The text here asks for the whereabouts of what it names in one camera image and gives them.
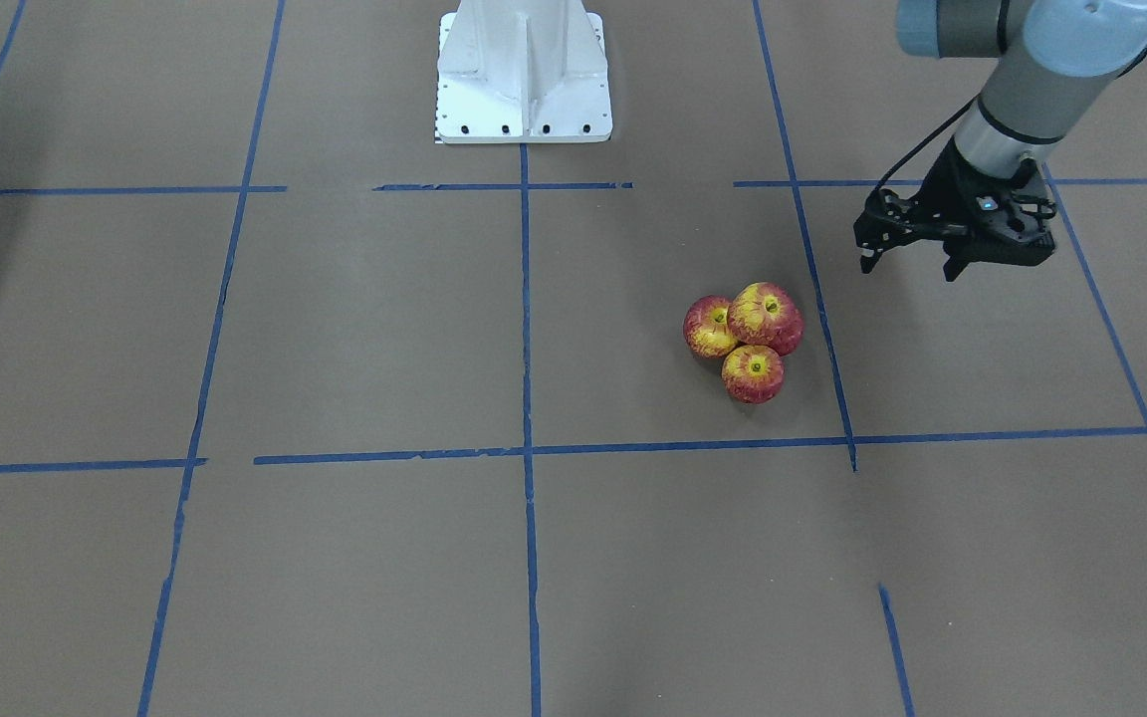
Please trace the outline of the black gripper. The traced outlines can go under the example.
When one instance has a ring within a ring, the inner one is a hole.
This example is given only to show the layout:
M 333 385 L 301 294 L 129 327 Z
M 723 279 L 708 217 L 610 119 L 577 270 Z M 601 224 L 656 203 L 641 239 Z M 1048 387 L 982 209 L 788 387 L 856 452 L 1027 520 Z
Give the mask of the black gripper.
M 972 232 L 973 198 L 991 192 L 1038 192 L 1041 182 L 1031 157 L 1017 159 L 1015 169 L 1002 176 L 988 176 L 973 166 L 954 140 L 944 146 L 918 190 L 918 201 L 902 198 L 894 190 L 871 190 L 855 219 L 855 246 L 863 274 L 871 274 L 887 251 L 918 241 L 941 241 L 941 224 L 957 224 Z M 946 254 L 942 271 L 947 283 L 955 282 L 965 268 L 983 262 L 976 254 L 976 236 L 943 241 Z

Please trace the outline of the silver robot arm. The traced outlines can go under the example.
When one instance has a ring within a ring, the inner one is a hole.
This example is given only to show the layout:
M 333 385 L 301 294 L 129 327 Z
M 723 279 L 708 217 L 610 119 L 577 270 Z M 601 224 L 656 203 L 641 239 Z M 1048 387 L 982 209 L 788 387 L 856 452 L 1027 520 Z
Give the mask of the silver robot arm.
M 880 178 L 855 219 L 863 273 L 938 242 L 947 281 L 970 265 L 1036 267 L 1055 254 L 1041 163 L 1111 81 L 1147 59 L 1147 1 L 902 1 L 898 45 L 927 59 L 996 59 L 937 128 L 949 141 L 910 198 Z

